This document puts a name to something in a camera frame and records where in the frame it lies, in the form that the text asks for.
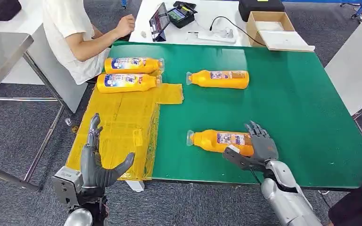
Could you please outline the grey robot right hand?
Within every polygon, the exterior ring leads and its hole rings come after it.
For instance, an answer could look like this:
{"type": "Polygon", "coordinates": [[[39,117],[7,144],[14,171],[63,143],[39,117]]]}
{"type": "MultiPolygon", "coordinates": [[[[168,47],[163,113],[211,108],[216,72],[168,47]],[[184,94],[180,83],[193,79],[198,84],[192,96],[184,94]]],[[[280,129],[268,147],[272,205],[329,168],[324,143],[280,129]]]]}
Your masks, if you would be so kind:
{"type": "Polygon", "coordinates": [[[250,134],[255,159],[260,162],[279,159],[276,144],[265,129],[253,121],[245,124],[245,127],[250,134]]]}

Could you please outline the person's right hand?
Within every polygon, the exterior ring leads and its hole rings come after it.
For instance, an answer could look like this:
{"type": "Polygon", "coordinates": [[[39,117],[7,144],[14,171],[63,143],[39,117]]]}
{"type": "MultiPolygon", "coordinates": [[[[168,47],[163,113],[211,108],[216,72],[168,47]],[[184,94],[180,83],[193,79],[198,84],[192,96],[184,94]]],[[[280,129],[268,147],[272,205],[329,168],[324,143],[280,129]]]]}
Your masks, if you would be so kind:
{"type": "Polygon", "coordinates": [[[115,28],[116,38],[122,38],[134,31],[135,18],[132,14],[126,15],[120,19],[117,27],[115,28]]]}

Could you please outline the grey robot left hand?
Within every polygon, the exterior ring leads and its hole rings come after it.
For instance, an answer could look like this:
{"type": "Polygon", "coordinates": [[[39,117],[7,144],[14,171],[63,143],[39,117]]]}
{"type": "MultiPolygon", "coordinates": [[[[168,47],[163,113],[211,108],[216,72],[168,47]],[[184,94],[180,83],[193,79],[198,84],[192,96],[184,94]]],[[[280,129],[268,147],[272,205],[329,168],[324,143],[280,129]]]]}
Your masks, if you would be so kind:
{"type": "Polygon", "coordinates": [[[113,185],[134,163],[135,153],[128,153],[125,160],[115,168],[102,166],[99,152],[99,136],[103,127],[99,127],[100,116],[94,114],[90,121],[87,142],[82,149],[80,170],[83,176],[83,187],[109,187],[113,185]]]}

